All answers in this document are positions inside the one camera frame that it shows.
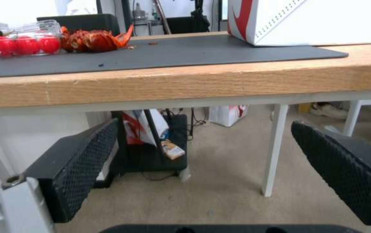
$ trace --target plastic container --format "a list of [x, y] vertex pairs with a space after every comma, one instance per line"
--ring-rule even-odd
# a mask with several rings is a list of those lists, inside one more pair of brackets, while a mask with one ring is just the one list
[[55, 20], [18, 28], [0, 28], [0, 59], [57, 54], [60, 51], [60, 37], [60, 25]]

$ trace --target metal pole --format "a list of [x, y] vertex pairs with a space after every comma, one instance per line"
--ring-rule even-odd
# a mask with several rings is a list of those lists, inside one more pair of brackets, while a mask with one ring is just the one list
[[145, 114], [145, 117], [147, 118], [148, 124], [150, 125], [151, 133], [152, 133], [152, 136], [155, 140], [155, 145], [157, 147], [158, 153], [160, 155], [160, 161], [163, 164], [165, 153], [164, 153], [164, 149], [162, 149], [161, 140], [159, 138], [157, 129], [155, 127], [154, 120], [152, 119], [151, 112], [150, 112], [149, 109], [144, 109], [144, 114]]
[[159, 0], [154, 0], [154, 2], [155, 2], [155, 5], [157, 6], [158, 12], [159, 12], [159, 14], [160, 14], [160, 16], [162, 18], [162, 24], [163, 24], [163, 26], [165, 28], [166, 33], [167, 34], [171, 34], [170, 27], [168, 26], [167, 19], [165, 18], [165, 14], [164, 14], [164, 12], [162, 10], [162, 7], [161, 7], [161, 4], [160, 4]]

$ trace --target oak wood grain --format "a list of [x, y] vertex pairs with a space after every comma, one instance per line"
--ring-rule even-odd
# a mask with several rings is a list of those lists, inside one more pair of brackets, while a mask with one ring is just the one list
[[0, 107], [371, 90], [371, 44], [325, 49], [350, 56], [0, 78]]

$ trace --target black stand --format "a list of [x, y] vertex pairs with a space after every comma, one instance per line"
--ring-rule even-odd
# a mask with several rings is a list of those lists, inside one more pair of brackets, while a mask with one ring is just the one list
[[163, 152], [160, 139], [148, 109], [144, 110], [157, 147], [150, 144], [127, 145], [126, 141], [119, 144], [112, 169], [117, 173], [149, 172], [149, 171], [181, 171], [187, 167], [187, 115], [165, 116], [169, 125], [169, 140], [185, 151], [185, 155], [171, 160]]

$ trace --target crawfish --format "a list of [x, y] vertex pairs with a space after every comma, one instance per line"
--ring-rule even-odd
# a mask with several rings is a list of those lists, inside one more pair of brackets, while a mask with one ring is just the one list
[[134, 25], [126, 33], [113, 36], [110, 31], [83, 31], [73, 34], [66, 27], [62, 27], [62, 49], [68, 52], [107, 52], [125, 47], [131, 39]]

